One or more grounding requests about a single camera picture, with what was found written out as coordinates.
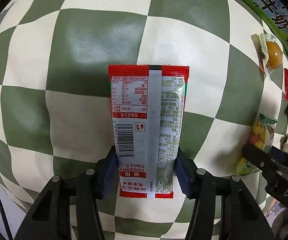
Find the brown egg packet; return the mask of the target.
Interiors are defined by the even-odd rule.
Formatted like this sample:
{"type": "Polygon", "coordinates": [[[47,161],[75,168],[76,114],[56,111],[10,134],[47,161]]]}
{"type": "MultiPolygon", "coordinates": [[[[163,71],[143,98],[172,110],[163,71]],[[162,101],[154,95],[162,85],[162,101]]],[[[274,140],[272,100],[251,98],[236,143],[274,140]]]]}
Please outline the brown egg packet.
{"type": "Polygon", "coordinates": [[[272,72],[282,66],[283,53],[277,43],[278,39],[273,34],[264,33],[253,34],[251,38],[259,59],[259,68],[270,80],[272,72]]]}

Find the red white sachet packet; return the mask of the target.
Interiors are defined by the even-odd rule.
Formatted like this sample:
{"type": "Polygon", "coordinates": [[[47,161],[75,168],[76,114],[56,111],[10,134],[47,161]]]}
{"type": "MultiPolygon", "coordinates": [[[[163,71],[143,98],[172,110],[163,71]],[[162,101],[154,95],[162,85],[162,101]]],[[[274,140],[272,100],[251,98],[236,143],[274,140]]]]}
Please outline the red white sachet packet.
{"type": "Polygon", "coordinates": [[[121,197],[173,198],[190,68],[109,65],[121,197]]]}

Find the colourful candy bag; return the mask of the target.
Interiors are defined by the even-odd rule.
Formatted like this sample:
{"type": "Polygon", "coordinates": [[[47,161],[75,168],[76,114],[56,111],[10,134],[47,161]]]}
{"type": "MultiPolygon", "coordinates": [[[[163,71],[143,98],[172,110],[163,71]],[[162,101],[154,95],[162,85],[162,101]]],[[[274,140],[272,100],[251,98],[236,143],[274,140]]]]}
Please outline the colourful candy bag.
{"type": "MultiPolygon", "coordinates": [[[[254,120],[252,130],[250,132],[248,143],[255,145],[260,150],[268,153],[273,145],[273,138],[275,134],[277,120],[267,115],[259,113],[254,120]]],[[[235,170],[236,175],[245,175],[260,170],[250,161],[241,157],[235,170]]]]}

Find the checkered green white mat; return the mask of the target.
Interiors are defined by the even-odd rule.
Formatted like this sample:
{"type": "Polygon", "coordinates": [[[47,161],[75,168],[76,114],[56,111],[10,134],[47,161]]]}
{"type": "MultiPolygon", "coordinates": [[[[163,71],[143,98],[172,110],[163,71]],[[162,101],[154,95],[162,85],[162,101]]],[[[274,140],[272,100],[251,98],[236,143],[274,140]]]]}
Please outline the checkered green white mat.
{"type": "Polygon", "coordinates": [[[251,35],[275,35],[242,0],[11,0],[0,12],[0,195],[12,234],[52,176],[113,145],[109,64],[189,66],[180,147],[235,171],[258,113],[287,134],[282,66],[270,80],[251,35]]]}

